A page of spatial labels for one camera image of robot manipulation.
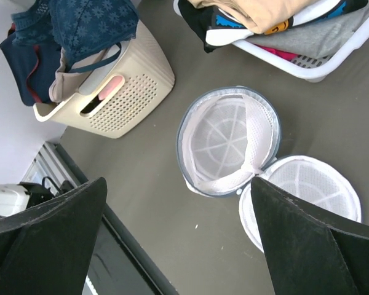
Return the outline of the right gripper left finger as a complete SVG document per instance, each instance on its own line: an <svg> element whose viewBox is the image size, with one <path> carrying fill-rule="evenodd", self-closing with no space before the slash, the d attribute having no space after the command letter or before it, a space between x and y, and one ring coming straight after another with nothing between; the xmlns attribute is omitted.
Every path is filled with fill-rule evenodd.
<svg viewBox="0 0 369 295"><path fill-rule="evenodd" d="M0 294L81 294L106 197L98 178L0 219Z"/></svg>

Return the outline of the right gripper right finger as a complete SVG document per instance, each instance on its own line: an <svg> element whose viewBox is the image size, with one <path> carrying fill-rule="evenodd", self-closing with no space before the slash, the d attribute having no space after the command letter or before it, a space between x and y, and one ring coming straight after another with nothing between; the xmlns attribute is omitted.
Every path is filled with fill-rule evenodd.
<svg viewBox="0 0 369 295"><path fill-rule="evenodd" d="M369 226L251 182L253 209L276 294L369 294Z"/></svg>

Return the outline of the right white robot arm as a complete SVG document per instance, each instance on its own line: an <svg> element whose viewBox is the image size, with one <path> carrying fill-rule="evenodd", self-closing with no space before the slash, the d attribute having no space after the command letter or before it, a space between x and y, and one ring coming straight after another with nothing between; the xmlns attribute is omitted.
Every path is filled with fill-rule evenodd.
<svg viewBox="0 0 369 295"><path fill-rule="evenodd" d="M369 226L260 179L253 188L279 294L369 294ZM0 186L0 294L95 294L87 268L105 196L104 179L38 202Z"/></svg>

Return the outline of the white mesh laundry bag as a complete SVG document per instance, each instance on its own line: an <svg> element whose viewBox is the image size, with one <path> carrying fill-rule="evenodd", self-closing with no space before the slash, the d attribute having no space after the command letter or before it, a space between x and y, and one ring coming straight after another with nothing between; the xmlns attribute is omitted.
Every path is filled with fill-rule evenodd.
<svg viewBox="0 0 369 295"><path fill-rule="evenodd" d="M359 196L329 164L306 155L277 158L279 116L260 93L244 87L211 90L186 111L177 134L177 159L187 187L206 197L237 194L239 217L257 248L262 242L250 183L256 176L290 194L355 222Z"/></svg>

